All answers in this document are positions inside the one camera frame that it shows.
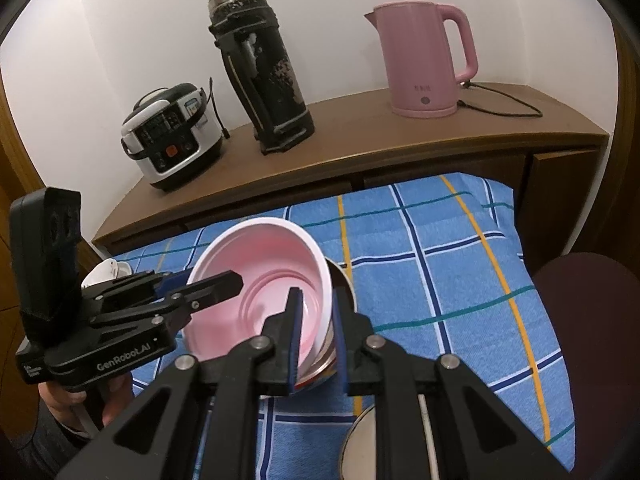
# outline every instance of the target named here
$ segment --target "human hand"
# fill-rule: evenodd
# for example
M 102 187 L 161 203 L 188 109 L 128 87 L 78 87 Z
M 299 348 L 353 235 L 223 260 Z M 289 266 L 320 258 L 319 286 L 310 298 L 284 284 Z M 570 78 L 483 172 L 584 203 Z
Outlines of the human hand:
M 105 400 L 102 423 L 106 426 L 122 412 L 133 400 L 131 373 L 114 377 L 108 382 L 109 398 Z M 65 426 L 76 431 L 84 431 L 82 424 L 71 410 L 86 399 L 85 392 L 75 394 L 64 390 L 55 381 L 38 384 L 40 397 L 47 405 L 51 415 Z

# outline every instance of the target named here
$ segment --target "blue plaid tablecloth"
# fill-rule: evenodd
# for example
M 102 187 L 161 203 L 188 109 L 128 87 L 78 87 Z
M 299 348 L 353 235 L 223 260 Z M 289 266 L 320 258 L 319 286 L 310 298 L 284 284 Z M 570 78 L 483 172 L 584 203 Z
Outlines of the blue plaid tablecloth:
M 562 352 L 522 262 L 513 193 L 491 180 L 448 174 L 265 212 L 305 228 L 351 278 L 358 309 L 408 352 L 453 352 L 571 469 L 574 412 Z M 118 256 L 134 270 L 193 267 L 242 219 L 219 222 Z M 141 391 L 175 357 L 134 372 Z M 344 437 L 371 399 L 337 378 L 265 400 L 256 478 L 337 480 Z

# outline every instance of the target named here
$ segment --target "pink electric kettle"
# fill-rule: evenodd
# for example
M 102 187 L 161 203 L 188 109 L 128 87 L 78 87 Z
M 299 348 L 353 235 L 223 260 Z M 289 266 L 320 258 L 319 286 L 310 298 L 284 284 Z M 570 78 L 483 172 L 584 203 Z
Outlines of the pink electric kettle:
M 407 117 L 455 113 L 460 85 L 478 72 L 478 57 L 466 14 L 457 7 L 420 0 L 390 2 L 365 14 L 380 35 L 391 107 Z M 460 30 L 466 68 L 455 74 L 444 21 Z

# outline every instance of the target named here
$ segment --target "black thermos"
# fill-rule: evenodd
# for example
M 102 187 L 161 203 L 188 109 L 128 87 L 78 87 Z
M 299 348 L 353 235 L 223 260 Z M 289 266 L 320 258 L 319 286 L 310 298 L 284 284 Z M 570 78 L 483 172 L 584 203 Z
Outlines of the black thermos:
M 262 152 L 285 152 L 314 132 L 267 0 L 209 0 L 210 32 Z

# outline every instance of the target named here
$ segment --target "pink bowl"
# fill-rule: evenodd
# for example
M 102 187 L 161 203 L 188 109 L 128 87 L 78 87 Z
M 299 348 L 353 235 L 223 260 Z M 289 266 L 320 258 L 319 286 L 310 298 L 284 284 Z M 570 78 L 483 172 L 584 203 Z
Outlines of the pink bowl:
M 304 297 L 298 376 L 306 372 L 322 349 L 331 320 L 331 277 L 315 240 L 287 220 L 246 220 L 207 247 L 188 283 L 224 270 L 242 276 L 242 292 L 193 314 L 184 328 L 189 351 L 201 361 L 227 354 L 259 334 L 267 317 L 282 312 L 289 287 L 296 286 Z

